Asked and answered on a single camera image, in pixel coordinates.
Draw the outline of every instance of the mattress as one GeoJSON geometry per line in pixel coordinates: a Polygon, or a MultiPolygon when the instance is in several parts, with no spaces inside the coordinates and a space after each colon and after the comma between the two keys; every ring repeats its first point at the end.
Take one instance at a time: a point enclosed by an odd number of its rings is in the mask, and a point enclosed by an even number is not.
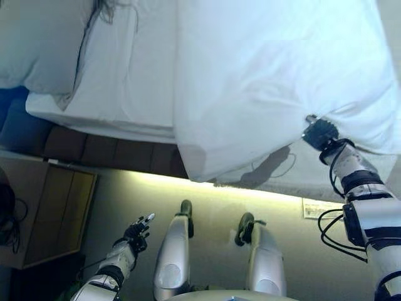
{"type": "Polygon", "coordinates": [[[26,110],[82,132],[174,143],[175,16],[170,1],[132,0],[116,7],[112,24],[98,17],[66,110],[37,93],[26,110]]]}
{"type": "MultiPolygon", "coordinates": [[[[112,24],[98,18],[83,58],[80,83],[62,111],[51,95],[30,93],[27,111],[82,132],[119,139],[176,143],[174,74],[177,8],[146,0],[117,6],[112,24]]],[[[394,15],[397,0],[379,1],[396,66],[401,48],[394,15]]],[[[364,153],[386,180],[397,156],[364,153]]],[[[327,167],[302,141],[227,172],[217,184],[332,200],[327,167]]]]}

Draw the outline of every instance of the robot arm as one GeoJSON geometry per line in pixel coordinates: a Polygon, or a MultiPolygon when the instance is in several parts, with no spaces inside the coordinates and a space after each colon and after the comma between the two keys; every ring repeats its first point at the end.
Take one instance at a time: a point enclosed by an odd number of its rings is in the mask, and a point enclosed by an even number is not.
{"type": "Polygon", "coordinates": [[[99,266],[96,275],[91,277],[74,295],[72,301],[113,301],[117,300],[124,281],[135,268],[138,254],[147,248],[145,233],[148,224],[155,218],[154,213],[147,218],[139,218],[125,230],[122,238],[113,244],[99,266]]]}
{"type": "Polygon", "coordinates": [[[330,166],[332,184],[332,173],[341,182],[343,193],[333,187],[346,201],[343,215],[347,237],[366,250],[375,301],[401,300],[401,201],[351,141],[337,139],[334,126],[313,117],[308,121],[312,124],[304,140],[321,151],[320,160],[330,166]]]}

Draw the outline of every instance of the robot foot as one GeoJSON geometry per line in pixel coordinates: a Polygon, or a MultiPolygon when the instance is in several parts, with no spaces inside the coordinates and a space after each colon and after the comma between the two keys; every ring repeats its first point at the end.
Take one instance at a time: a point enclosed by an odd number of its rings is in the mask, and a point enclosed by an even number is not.
{"type": "Polygon", "coordinates": [[[176,216],[186,216],[188,217],[188,236],[189,238],[194,237],[194,221],[192,220],[192,203],[188,199],[185,199],[181,203],[181,210],[176,216]]]}
{"type": "Polygon", "coordinates": [[[243,246],[245,243],[251,243],[254,216],[252,213],[244,213],[239,224],[238,231],[235,238],[235,243],[237,246],[243,246]]]}

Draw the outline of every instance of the floor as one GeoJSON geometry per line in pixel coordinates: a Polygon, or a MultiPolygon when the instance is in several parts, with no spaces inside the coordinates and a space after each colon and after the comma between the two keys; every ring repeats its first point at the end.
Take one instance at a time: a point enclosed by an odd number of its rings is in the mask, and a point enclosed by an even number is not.
{"type": "MultiPolygon", "coordinates": [[[[190,240],[191,282],[244,288],[249,246],[233,239],[246,211],[268,222],[284,255],[288,296],[304,301],[371,300],[366,264],[320,242],[316,220],[303,218],[302,199],[261,191],[214,187],[139,172],[97,169],[99,180],[82,252],[87,263],[105,256],[112,243],[139,216],[155,213],[148,249],[125,282],[122,300],[153,300],[152,277],[158,248],[183,199],[194,206],[195,236],[190,240]]],[[[333,236],[345,241],[342,222],[333,236]]],[[[96,267],[89,268],[89,277],[96,267]]]]}

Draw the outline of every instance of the robot leg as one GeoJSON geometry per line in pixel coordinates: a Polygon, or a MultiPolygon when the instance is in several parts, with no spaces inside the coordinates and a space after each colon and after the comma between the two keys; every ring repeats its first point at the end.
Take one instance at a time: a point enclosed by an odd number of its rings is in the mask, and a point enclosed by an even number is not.
{"type": "Polygon", "coordinates": [[[246,289],[255,292],[286,296],[283,255],[262,221],[254,221],[246,213],[239,225],[238,241],[251,244],[246,289]]]}
{"type": "Polygon", "coordinates": [[[189,284],[189,238],[193,236],[192,205],[183,201],[174,216],[157,258],[154,275],[156,301],[187,293],[189,284]]]}

